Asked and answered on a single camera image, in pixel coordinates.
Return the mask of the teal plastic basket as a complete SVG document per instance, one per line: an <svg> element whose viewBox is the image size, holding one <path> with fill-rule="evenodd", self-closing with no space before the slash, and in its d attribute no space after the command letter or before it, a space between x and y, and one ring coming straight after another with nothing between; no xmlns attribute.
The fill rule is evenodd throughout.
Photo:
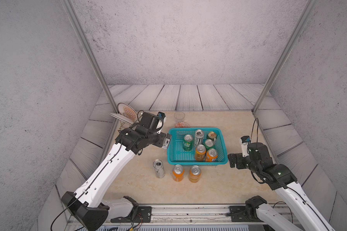
<svg viewBox="0 0 347 231"><path fill-rule="evenodd" d="M185 135L195 135L196 130L202 130L204 135L211 131L215 132L216 143L215 149L217 151L217 159L215 162L205 162L205 161L196 161L195 160L195 149L192 148L191 151L185 151L183 148L183 141ZM222 131L219 128L211 128L211 127L193 127L193 128L171 128L169 130L169 134L172 136L169 147L167 149L167 161L171 165L183 165L183 166L217 166L224 165L228 162L227 159L227 149L225 146L225 140L222 135Z"/></svg>

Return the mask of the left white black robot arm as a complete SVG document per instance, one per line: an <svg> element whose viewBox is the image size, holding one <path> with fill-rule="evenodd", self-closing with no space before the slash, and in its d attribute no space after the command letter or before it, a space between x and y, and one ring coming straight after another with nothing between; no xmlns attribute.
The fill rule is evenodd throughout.
<svg viewBox="0 0 347 231"><path fill-rule="evenodd" d="M112 149L94 173L74 192L61 198L66 210L88 231L98 230L108 219L135 222L139 204L129 196L103 202L110 185L126 164L149 145L168 148L171 135L162 133L165 113L144 112L137 122L119 132Z"/></svg>

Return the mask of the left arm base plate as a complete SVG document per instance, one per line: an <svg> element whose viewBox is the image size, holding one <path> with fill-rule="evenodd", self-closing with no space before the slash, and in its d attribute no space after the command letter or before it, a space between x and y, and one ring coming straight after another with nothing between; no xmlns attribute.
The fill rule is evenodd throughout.
<svg viewBox="0 0 347 231"><path fill-rule="evenodd" d="M109 219L111 223L150 223L152 215L152 207L150 206L138 206L133 209L132 215L127 217L119 217Z"/></svg>

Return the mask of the silver drink can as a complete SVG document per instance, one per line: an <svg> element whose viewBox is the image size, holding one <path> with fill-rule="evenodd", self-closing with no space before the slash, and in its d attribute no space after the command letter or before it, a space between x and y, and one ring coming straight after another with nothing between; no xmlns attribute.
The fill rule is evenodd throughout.
<svg viewBox="0 0 347 231"><path fill-rule="evenodd" d="M165 176L163 162L160 159L156 159L153 162L153 168L157 178L161 179Z"/></svg>

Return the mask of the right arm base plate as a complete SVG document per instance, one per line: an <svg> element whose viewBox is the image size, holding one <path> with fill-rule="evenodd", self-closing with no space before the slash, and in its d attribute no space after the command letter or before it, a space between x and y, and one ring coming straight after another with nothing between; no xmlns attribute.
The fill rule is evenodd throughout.
<svg viewBox="0 0 347 231"><path fill-rule="evenodd" d="M229 213L225 216L231 217L232 222L262 222L256 214L256 209L250 206L230 206Z"/></svg>

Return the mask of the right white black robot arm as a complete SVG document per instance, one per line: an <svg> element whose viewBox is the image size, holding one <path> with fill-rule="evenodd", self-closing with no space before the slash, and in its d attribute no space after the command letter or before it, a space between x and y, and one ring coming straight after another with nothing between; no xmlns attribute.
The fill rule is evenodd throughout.
<svg viewBox="0 0 347 231"><path fill-rule="evenodd" d="M266 145L243 143L242 152L229 154L231 167L248 169L259 184L266 184L282 198L305 231L332 231L333 227L313 205L296 176L283 164L275 164ZM262 221L275 231L298 231L291 221L275 211L261 196L245 202L241 215L249 221Z"/></svg>

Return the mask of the white monster energy can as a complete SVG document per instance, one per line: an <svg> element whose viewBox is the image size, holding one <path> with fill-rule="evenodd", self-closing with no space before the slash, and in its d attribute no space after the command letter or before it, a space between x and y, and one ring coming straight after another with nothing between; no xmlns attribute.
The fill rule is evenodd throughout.
<svg viewBox="0 0 347 231"><path fill-rule="evenodd" d="M198 129L195 131L194 134L194 145L198 146L200 144L203 143L203 139L204 139L204 132L201 129Z"/></svg>

